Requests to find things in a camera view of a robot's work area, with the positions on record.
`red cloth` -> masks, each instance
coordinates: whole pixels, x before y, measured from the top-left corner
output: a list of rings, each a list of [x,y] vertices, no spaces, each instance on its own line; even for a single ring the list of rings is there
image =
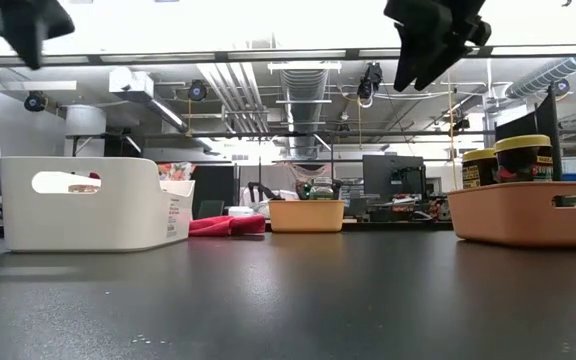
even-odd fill
[[[230,236],[261,234],[266,232],[266,219],[263,215],[243,218],[215,216],[190,222],[190,236]]]

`tan plastic bin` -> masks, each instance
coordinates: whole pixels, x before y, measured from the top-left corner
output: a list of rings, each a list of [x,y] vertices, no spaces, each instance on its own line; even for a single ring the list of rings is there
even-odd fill
[[[337,232],[343,220],[342,200],[270,201],[273,232]]]
[[[512,246],[576,247],[576,207],[555,207],[575,196],[576,182],[508,183],[448,194],[462,239]]]

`white box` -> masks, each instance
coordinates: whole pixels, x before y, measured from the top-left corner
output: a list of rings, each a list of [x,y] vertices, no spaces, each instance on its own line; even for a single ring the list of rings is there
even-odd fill
[[[11,251],[136,251],[188,237],[194,181],[160,182],[153,161],[4,157],[0,166]]]

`table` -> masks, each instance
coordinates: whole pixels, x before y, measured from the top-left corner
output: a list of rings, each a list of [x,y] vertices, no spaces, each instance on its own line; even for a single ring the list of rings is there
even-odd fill
[[[0,359],[576,359],[575,250],[265,237],[96,255],[0,242]]]

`laboratory bench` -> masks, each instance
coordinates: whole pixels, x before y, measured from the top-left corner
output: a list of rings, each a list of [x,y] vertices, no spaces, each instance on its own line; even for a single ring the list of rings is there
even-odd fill
[[[10,254],[0,359],[576,359],[576,250],[451,231]]]

